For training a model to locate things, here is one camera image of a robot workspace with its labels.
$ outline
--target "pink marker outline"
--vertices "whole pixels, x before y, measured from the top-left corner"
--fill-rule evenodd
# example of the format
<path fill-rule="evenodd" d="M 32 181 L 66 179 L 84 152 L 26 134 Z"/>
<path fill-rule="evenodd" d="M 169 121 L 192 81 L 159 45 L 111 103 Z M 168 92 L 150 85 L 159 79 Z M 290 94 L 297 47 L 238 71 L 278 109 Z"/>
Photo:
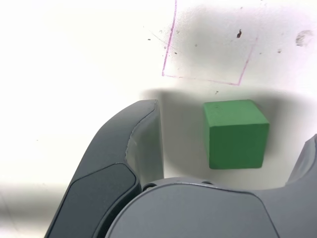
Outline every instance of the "pink marker outline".
<path fill-rule="evenodd" d="M 169 47 L 170 47 L 170 42 L 172 41 L 173 33 L 174 33 L 174 26 L 175 26 L 175 21 L 176 21 L 176 12 L 177 12 L 177 0 L 175 0 L 175 9 L 174 9 L 174 17 L 173 17 L 173 23 L 172 23 L 172 28 L 170 29 L 170 35 L 167 43 L 167 49 L 166 49 L 166 54 L 165 54 L 165 59 L 163 63 L 163 69 L 162 69 L 162 76 L 164 76 L 164 70 L 166 66 L 166 61 L 167 61 L 167 56 L 169 52 Z"/>
<path fill-rule="evenodd" d="M 175 27 L 175 21 L 176 21 L 176 13 L 177 13 L 177 0 L 175 0 L 175 9 L 174 9 L 173 23 L 172 23 L 172 27 L 170 29 L 170 35 L 169 35 L 169 39 L 168 39 L 168 43 L 167 43 L 166 54 L 165 54 L 164 63 L 163 63 L 163 69 L 162 69 L 162 76 L 172 77 L 172 78 L 195 79 L 195 78 L 190 78 L 190 77 L 180 77 L 180 76 L 166 75 L 164 73 L 164 70 L 165 70 L 165 67 L 166 67 L 166 62 L 167 62 L 167 57 L 168 57 L 168 53 L 169 53 L 169 48 L 170 48 L 172 37 L 173 37 L 173 33 L 174 33 L 174 27 Z M 246 71 L 246 68 L 247 68 L 247 65 L 248 65 L 248 63 L 250 61 L 253 49 L 254 49 L 255 45 L 257 44 L 257 42 L 258 42 L 258 37 L 256 37 L 256 40 L 255 40 L 254 44 L 251 46 L 251 50 L 250 50 L 248 58 L 247 58 L 247 60 L 246 60 L 246 62 L 244 64 L 244 67 L 242 69 L 242 72 L 241 72 L 241 75 L 240 75 L 238 83 L 230 83 L 230 82 L 223 82 L 223 81 L 216 81 L 216 80 L 207 80 L 207 81 L 215 82 L 215 83 L 221 83 L 221 84 L 227 84 L 227 85 L 233 85 L 233 86 L 240 86 L 241 81 L 242 81 L 242 77 L 243 77 L 243 75 L 244 75 L 244 73 Z"/>

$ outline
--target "green cube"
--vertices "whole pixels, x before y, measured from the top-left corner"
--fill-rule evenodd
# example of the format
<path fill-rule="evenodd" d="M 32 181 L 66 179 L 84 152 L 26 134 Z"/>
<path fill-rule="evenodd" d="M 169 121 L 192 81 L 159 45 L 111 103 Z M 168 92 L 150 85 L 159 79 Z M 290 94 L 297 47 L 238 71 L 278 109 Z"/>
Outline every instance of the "green cube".
<path fill-rule="evenodd" d="M 260 168 L 269 122 L 251 100 L 204 103 L 204 139 L 211 169 Z"/>

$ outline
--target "green foam block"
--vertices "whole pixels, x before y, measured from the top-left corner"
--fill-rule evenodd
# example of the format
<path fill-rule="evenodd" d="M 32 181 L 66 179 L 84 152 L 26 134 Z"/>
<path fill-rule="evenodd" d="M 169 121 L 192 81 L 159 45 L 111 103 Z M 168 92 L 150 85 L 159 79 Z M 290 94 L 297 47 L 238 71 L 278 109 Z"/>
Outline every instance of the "green foam block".
<path fill-rule="evenodd" d="M 260 168 L 269 122 L 251 100 L 204 103 L 204 139 L 211 169 Z"/>

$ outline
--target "white surface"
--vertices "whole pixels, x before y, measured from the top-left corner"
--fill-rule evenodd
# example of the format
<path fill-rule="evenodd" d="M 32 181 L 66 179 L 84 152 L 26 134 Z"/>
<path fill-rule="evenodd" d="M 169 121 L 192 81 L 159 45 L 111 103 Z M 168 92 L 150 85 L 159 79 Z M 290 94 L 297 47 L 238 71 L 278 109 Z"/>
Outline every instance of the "white surface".
<path fill-rule="evenodd" d="M 317 132 L 316 37 L 303 47 L 295 42 L 301 31 L 317 34 L 316 6 L 179 0 L 164 71 L 173 78 L 161 74 L 174 6 L 172 0 L 0 2 L 0 237 L 43 237 L 94 134 L 145 98 L 162 101 L 167 177 L 243 188 L 286 182 Z M 241 75 L 240 86 L 211 81 L 237 83 Z M 264 166 L 210 171 L 201 103 L 240 98 L 255 100 L 272 123 Z"/>

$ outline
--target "white table surface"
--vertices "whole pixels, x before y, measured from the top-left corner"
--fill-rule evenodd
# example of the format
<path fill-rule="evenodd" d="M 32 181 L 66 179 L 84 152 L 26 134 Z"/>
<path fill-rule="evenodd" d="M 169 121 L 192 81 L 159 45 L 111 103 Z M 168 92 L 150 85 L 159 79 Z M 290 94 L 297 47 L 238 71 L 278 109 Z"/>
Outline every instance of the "white table surface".
<path fill-rule="evenodd" d="M 162 104 L 166 177 L 283 186 L 317 132 L 316 10 L 308 0 L 1 1 L 0 237 L 43 237 L 95 133 L 141 99 Z M 253 99 L 271 122 L 264 165 L 211 171 L 201 105 L 234 99 Z"/>

